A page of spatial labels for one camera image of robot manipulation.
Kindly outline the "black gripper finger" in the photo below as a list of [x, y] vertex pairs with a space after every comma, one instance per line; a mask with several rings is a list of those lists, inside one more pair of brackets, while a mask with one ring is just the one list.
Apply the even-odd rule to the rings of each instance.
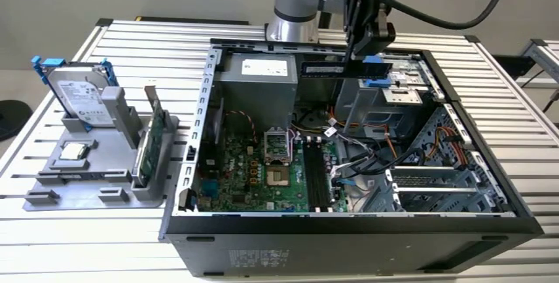
[[361, 13], [361, 0], [346, 0], [346, 14], [345, 14], [345, 31], [347, 49], [345, 55], [345, 62], [350, 62], [353, 58], [353, 49], [355, 46], [355, 28], [358, 17]]

